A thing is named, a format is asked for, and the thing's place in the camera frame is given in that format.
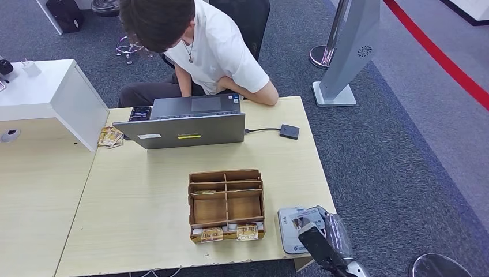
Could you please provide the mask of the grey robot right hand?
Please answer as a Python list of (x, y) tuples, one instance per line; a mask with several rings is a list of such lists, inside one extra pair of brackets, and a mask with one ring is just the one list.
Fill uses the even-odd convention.
[(348, 232), (338, 214), (317, 205), (293, 214), (291, 219), (299, 241), (314, 258), (330, 259), (339, 265), (353, 259)]

